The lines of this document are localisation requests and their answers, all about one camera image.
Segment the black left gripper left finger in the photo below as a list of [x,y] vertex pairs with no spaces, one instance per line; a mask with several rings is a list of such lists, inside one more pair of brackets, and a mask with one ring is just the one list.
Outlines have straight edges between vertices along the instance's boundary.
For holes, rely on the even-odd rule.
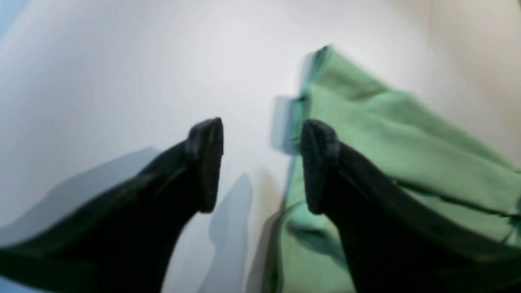
[[132,178],[1,248],[1,275],[54,293],[161,292],[184,226],[216,206],[222,156],[222,120],[194,125]]

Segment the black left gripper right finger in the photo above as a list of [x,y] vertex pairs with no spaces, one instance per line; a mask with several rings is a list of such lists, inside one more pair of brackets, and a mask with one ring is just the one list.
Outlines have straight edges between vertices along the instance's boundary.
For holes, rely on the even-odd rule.
[[358,293],[519,293],[519,248],[416,202],[329,125],[303,123],[301,156],[309,211],[337,228]]

